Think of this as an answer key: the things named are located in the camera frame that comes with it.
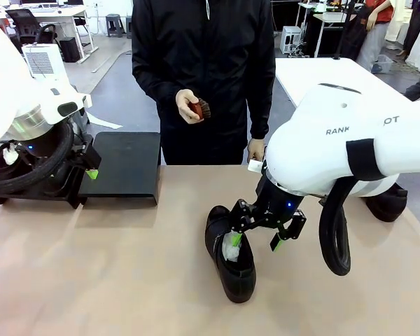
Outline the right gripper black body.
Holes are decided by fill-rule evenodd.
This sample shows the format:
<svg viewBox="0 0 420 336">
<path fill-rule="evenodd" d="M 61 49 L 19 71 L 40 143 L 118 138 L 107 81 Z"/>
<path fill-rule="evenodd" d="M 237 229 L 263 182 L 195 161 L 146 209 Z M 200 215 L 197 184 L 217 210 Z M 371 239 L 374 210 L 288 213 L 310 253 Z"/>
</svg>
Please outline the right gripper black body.
<svg viewBox="0 0 420 336">
<path fill-rule="evenodd" d="M 253 203 L 253 218 L 259 224 L 284 224 L 292 217 L 303 200 L 274 185 L 262 176 L 255 189 L 257 200 Z"/>
</svg>

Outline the person's right hand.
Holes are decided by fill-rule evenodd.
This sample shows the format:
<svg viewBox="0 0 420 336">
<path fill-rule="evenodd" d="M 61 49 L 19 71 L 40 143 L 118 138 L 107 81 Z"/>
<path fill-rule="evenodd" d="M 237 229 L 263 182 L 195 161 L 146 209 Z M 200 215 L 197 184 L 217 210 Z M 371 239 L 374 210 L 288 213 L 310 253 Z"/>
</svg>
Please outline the person's right hand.
<svg viewBox="0 0 420 336">
<path fill-rule="evenodd" d="M 193 112 L 188 106 L 189 103 L 197 104 L 199 99 L 194 95 L 192 90 L 184 89 L 179 90 L 175 96 L 176 105 L 178 108 L 179 115 L 189 125 L 201 122 L 199 115 Z"/>
</svg>

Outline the person's left hand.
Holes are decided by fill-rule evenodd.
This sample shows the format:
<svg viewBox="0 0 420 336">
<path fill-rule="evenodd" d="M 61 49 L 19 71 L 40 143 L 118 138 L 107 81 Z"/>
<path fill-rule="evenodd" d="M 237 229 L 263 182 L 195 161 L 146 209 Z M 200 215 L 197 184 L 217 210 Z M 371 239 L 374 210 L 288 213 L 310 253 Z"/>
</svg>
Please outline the person's left hand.
<svg viewBox="0 0 420 336">
<path fill-rule="evenodd" d="M 247 162 L 251 160 L 263 161 L 265 154 L 265 142 L 263 139 L 251 139 L 247 146 L 248 158 Z"/>
</svg>

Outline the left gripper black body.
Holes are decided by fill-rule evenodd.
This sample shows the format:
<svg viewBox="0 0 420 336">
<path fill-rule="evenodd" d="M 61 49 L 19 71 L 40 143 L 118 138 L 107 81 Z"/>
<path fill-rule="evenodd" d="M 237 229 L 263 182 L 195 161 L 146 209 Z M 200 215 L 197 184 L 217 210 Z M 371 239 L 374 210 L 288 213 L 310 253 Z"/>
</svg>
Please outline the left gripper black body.
<svg viewBox="0 0 420 336">
<path fill-rule="evenodd" d="M 86 152 L 91 142 L 90 134 L 82 134 L 73 136 L 73 145 L 68 154 L 68 162 L 72 165 L 86 165 L 87 155 Z"/>
</svg>

